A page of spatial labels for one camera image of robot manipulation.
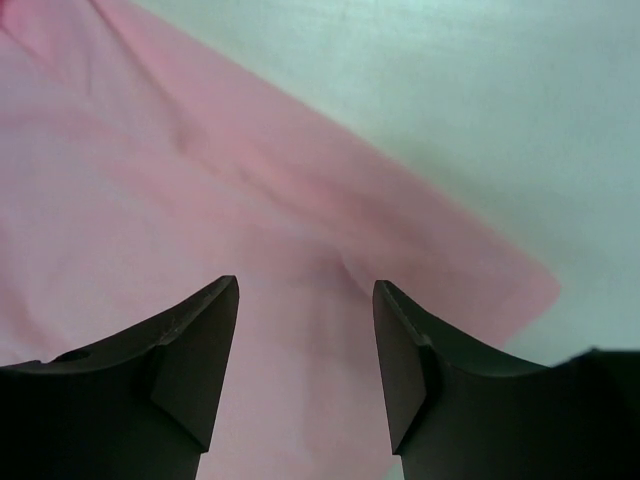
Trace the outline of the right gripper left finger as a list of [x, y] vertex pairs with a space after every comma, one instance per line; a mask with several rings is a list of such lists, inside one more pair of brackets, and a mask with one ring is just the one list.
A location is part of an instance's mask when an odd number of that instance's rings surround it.
[[1, 370], [5, 479], [193, 479], [209, 450], [239, 305], [224, 276], [43, 363]]

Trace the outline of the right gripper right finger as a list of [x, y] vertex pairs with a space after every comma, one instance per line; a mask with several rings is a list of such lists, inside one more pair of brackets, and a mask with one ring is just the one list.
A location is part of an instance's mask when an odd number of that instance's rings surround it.
[[391, 448], [408, 479], [635, 479], [639, 355], [547, 367], [493, 348], [393, 283], [373, 291]]

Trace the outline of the pink t shirt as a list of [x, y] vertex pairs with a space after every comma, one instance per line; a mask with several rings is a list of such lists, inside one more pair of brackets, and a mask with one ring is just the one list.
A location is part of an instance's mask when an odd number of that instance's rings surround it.
[[240, 306], [203, 479], [384, 476], [377, 280], [492, 344], [559, 292], [408, 169], [142, 8], [3, 2], [2, 360], [227, 274]]

